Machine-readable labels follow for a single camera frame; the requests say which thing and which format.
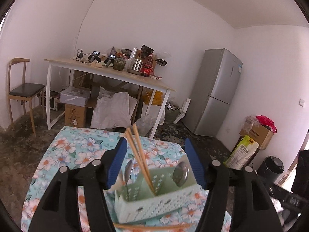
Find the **trash can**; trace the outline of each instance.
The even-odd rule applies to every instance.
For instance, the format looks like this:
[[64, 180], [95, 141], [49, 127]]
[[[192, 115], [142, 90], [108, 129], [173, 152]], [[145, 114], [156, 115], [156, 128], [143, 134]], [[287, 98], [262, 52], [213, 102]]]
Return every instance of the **trash can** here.
[[268, 156], [260, 165], [257, 174], [274, 183], [283, 171], [284, 166], [282, 161], [274, 156]]

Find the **blue gripper pad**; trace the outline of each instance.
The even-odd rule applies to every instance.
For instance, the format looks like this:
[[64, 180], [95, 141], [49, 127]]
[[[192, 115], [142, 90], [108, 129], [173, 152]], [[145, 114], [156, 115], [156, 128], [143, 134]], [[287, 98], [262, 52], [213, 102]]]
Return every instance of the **blue gripper pad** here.
[[118, 149], [114, 160], [112, 161], [109, 171], [108, 171], [108, 178], [107, 178], [107, 187], [110, 189], [112, 185], [115, 184], [119, 170], [121, 168], [123, 159], [127, 153], [127, 141], [125, 138], [121, 138], [117, 143], [115, 149]]
[[192, 171], [194, 173], [194, 177], [196, 179], [197, 184], [202, 186], [203, 188], [206, 185], [206, 181], [204, 178], [205, 171], [202, 166], [202, 163], [200, 162], [200, 159], [195, 152], [195, 149], [193, 147], [193, 144], [191, 143], [191, 140], [189, 138], [186, 138], [186, 141], [184, 143], [185, 152], [187, 154], [187, 157], [189, 159]]

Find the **table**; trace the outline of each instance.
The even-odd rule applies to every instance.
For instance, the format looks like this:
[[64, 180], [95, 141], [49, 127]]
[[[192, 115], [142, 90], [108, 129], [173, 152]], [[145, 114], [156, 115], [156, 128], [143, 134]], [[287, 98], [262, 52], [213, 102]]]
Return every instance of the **table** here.
[[[127, 72], [126, 69], [124, 69], [123, 71], [118, 71], [118, 70], [114, 70], [112, 67], [105, 67], [105, 66], [103, 66], [102, 68], [92, 67], [89, 63], [84, 64], [84, 63], [81, 63], [77, 60], [68, 59], [68, 58], [44, 59], [44, 61], [49, 62], [48, 72], [47, 72], [47, 82], [46, 82], [46, 98], [47, 99], [49, 98], [49, 94], [50, 94], [50, 82], [51, 82], [51, 75], [52, 75], [52, 67], [53, 66], [68, 68], [68, 69], [72, 69], [72, 70], [84, 71], [84, 72], [88, 72], [88, 73], [92, 73], [92, 74], [96, 74], [96, 75], [101, 75], [101, 76], [108, 77], [108, 78], [114, 78], [114, 79], [121, 80], [121, 81], [124, 81], [124, 82], [128, 82], [128, 83], [131, 83], [131, 84], [136, 84], [136, 85], [139, 85], [139, 86], [142, 86], [142, 87], [153, 89], [153, 93], [151, 95], [151, 99], [150, 99], [146, 114], [149, 113], [149, 110], [150, 110], [153, 98], [155, 96], [154, 94], [155, 94], [156, 90], [165, 93], [163, 102], [162, 102], [160, 110], [159, 110], [158, 117], [156, 119], [154, 127], [151, 130], [150, 138], [153, 138], [154, 135], [155, 135], [155, 131], [157, 130], [158, 124], [160, 122], [160, 118], [163, 114], [164, 107], [166, 105], [166, 102], [167, 102], [167, 99], [170, 95], [170, 92], [175, 91], [174, 89], [170, 88], [169, 86], [165, 85], [164, 83], [162, 83], [159, 80], [154, 80], [152, 78], [146, 78], [146, 77], [143, 77], [143, 76], [131, 74], [131, 73]], [[71, 86], [73, 84], [73, 78], [74, 78], [74, 73], [72, 72], [72, 74], [70, 76], [70, 85]], [[46, 117], [47, 117], [48, 130], [51, 130], [52, 126], [63, 115], [64, 115], [64, 112], [61, 113], [59, 116], [57, 116], [53, 121], [51, 121], [50, 120], [49, 100], [46, 100]]]
[[[105, 151], [115, 148], [120, 135], [121, 133], [97, 129], [63, 127], [47, 149], [33, 175], [23, 206], [21, 219], [22, 230], [27, 232], [40, 199], [61, 166], [66, 165], [70, 169], [85, 167], [92, 160], [100, 159]], [[149, 168], [175, 166], [184, 154], [183, 149], [176, 143], [145, 137], [141, 137], [141, 143], [145, 148], [144, 153]], [[132, 150], [128, 147], [121, 166], [123, 172], [128, 160], [132, 158]], [[134, 168], [130, 182], [134, 182], [139, 173], [139, 167], [136, 161], [134, 160], [133, 162]], [[113, 211], [114, 195], [108, 191], [104, 191], [104, 195], [111, 219], [115, 221], [115, 212]], [[202, 189], [199, 192], [192, 193], [191, 201], [188, 205], [168, 215], [148, 219], [146, 225], [162, 226], [175, 225], [182, 222], [197, 222], [205, 206], [207, 195], [208, 191]], [[78, 187], [78, 206], [82, 231], [90, 232], [82, 187]], [[229, 231], [230, 223], [231, 216], [226, 212], [222, 232]], [[195, 229], [196, 225], [193, 225], [187, 229], [187, 232], [194, 232]]]

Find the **wooden chair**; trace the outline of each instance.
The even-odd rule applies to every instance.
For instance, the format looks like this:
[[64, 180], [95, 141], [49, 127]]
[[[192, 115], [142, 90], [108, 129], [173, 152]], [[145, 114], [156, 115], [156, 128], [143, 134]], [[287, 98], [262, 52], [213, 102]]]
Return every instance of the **wooden chair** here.
[[[29, 101], [29, 109], [30, 109], [30, 118], [31, 118], [31, 124], [32, 124], [32, 130], [34, 135], [36, 134], [35, 126], [34, 126], [34, 119], [33, 119], [33, 113], [32, 113], [32, 103], [31, 100], [38, 96], [39, 93], [42, 92], [41, 95], [41, 102], [42, 102], [42, 109], [43, 109], [43, 118], [45, 118], [45, 109], [44, 109], [44, 87], [45, 85], [41, 84], [26, 84], [25, 83], [25, 76], [26, 76], [26, 64], [27, 62], [30, 62], [30, 59], [25, 58], [13, 58], [11, 62], [9, 63], [9, 72], [8, 72], [8, 78], [7, 78], [7, 99], [9, 102], [9, 112], [10, 112], [10, 118], [12, 127], [14, 130], [14, 123], [13, 123], [13, 117], [12, 117], [12, 108], [11, 108], [11, 99], [13, 100], [20, 100], [21, 104], [24, 108], [24, 114], [26, 114], [26, 101]], [[18, 64], [18, 63], [24, 63], [24, 70], [23, 70], [23, 84], [18, 86], [17, 88], [10, 91], [10, 74], [11, 74], [11, 66]]]

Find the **refrigerator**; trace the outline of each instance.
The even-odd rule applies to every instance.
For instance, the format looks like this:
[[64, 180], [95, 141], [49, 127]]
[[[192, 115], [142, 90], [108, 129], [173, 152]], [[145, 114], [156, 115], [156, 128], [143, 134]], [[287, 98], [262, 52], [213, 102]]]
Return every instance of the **refrigerator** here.
[[215, 137], [234, 97], [243, 63], [227, 49], [205, 50], [182, 119], [194, 134]]

